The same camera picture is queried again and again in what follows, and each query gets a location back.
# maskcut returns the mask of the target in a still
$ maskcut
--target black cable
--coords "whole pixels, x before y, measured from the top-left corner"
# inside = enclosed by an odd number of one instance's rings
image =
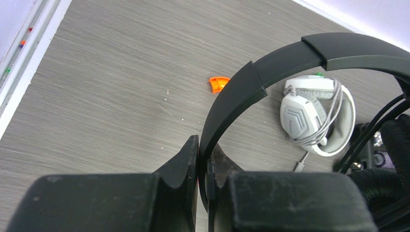
[[[400,114],[402,114],[404,111],[406,111],[409,108],[410,108],[410,101],[403,101],[398,106],[396,106],[393,110],[387,113],[386,116],[384,116],[379,122],[377,122],[374,127],[370,128],[369,132],[365,134],[364,138],[360,141],[359,145],[357,146],[355,151],[350,156],[350,159],[346,162],[346,165],[342,168],[340,172],[343,174],[347,172],[351,164],[359,156],[360,151],[363,149],[363,147],[366,145],[369,139],[374,135],[374,133],[376,133],[381,128],[383,123],[385,123],[388,120],[395,119],[396,117],[398,117]]]
[[[381,228],[379,229],[379,232],[406,232],[410,231],[410,222],[407,222],[406,224],[391,227],[388,229]]]
[[[369,125],[366,127],[365,131],[362,132],[360,134],[360,136],[356,139],[356,141],[354,141],[354,143],[350,146],[350,148],[348,149],[348,151],[346,152],[346,154],[343,156],[343,158],[341,159],[340,163],[336,166],[335,170],[338,170],[338,172],[341,171],[341,169],[343,168],[344,163],[346,162],[346,160],[349,158],[349,156],[351,155],[351,153],[353,151],[356,150],[357,146],[360,144],[361,141],[364,140],[365,136],[367,134],[369,134],[369,132],[371,131],[371,129],[375,126],[375,124],[377,123],[377,121],[383,116],[383,114],[385,114],[390,108],[392,108],[395,104],[397,104],[399,101],[401,101],[404,98],[404,94],[397,96],[396,98],[394,98],[393,100],[391,100],[389,103],[387,103],[387,105],[385,105],[377,114],[376,116],[373,118],[373,120],[371,120],[371,122],[369,123]]]
[[[385,217],[388,214],[392,214],[393,212],[397,211],[398,209],[403,208],[405,205],[410,205],[410,196],[404,197],[397,202],[385,207],[384,209],[381,209],[373,214],[373,219],[375,221],[381,220],[383,217]]]
[[[382,219],[375,220],[375,223],[376,223],[378,228],[382,228],[382,227],[385,227],[385,226],[395,222],[396,220],[399,220],[400,218],[406,216],[409,213],[410,213],[410,204],[407,204],[407,205],[404,205],[403,207],[397,209],[393,213],[384,216]]]

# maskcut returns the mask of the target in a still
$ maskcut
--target black headphones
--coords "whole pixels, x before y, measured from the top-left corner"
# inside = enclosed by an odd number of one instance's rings
[[[293,74],[318,66],[322,66],[326,71],[339,69],[370,69],[389,73],[396,78],[404,93],[387,104],[386,107],[375,116],[360,138],[352,144],[342,159],[342,162],[340,162],[341,165],[338,167],[339,172],[346,173],[365,143],[383,124],[383,141],[391,138],[391,134],[388,132],[385,133],[385,131],[389,131],[390,126],[393,124],[398,130],[403,130],[403,127],[396,125],[399,122],[391,120],[410,108],[409,52],[382,40],[354,33],[323,33],[302,37],[300,42],[280,48],[255,63],[251,61],[246,64],[231,78],[223,91],[215,99],[206,118],[199,147],[198,182],[201,199],[206,210],[208,209],[208,199],[205,191],[207,161],[210,159],[212,150],[222,134],[242,112],[267,96],[265,90],[267,87]],[[392,106],[403,99],[405,99],[405,101],[380,119]],[[406,120],[406,126],[410,129],[410,120]],[[396,156],[400,156],[400,158],[398,158],[399,160],[401,160],[403,156],[402,153],[410,153],[409,131],[410,130],[407,130],[406,134],[402,132],[404,141],[401,141],[401,143],[406,143],[406,147],[409,149],[407,150],[401,146],[396,148],[396,150],[405,150],[400,152],[393,151],[395,154],[400,153]],[[394,149],[393,146],[394,145],[389,144],[386,145],[389,153],[391,153],[391,149]],[[397,159],[395,157],[392,157],[392,161],[394,165],[396,165]],[[406,194],[410,191],[409,165],[410,156],[407,155],[402,165],[399,164],[396,166],[400,183],[401,185],[405,183],[403,185],[405,186],[404,189],[408,190]],[[401,200],[385,207],[392,207],[387,209],[386,212],[375,212],[374,218],[379,228],[381,224],[385,224],[384,226],[389,225],[393,219],[393,221],[396,221],[397,218],[395,218],[395,216],[398,215],[397,210],[400,211],[400,213],[406,211],[407,208],[404,209],[403,204],[409,205],[408,203],[410,203],[410,198],[407,198],[405,196],[406,194],[398,195],[397,198],[401,198]],[[386,215],[394,216],[392,216],[393,219],[389,219]],[[377,223],[377,218],[381,218],[381,220],[385,221]]]

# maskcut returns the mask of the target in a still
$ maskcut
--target white wall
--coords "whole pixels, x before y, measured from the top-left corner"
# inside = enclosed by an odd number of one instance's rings
[[[0,63],[37,0],[0,0]]]
[[[295,0],[358,33],[410,51],[410,0]]]

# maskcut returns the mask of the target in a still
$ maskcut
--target headphone headband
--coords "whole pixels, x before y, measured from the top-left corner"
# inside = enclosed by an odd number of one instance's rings
[[[207,161],[226,129],[251,105],[267,96],[266,88],[296,73],[322,66],[326,71],[370,69],[392,74],[410,99],[410,53],[382,40],[354,33],[323,33],[280,48],[240,69],[215,99],[199,147],[199,188],[205,209]]]

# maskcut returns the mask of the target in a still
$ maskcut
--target black ear cushion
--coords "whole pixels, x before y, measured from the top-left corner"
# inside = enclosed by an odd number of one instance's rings
[[[381,127],[381,137],[392,160],[403,189],[410,194],[410,119],[401,115],[398,120],[390,120]]]
[[[372,168],[349,175],[374,213],[407,196],[394,169]]]

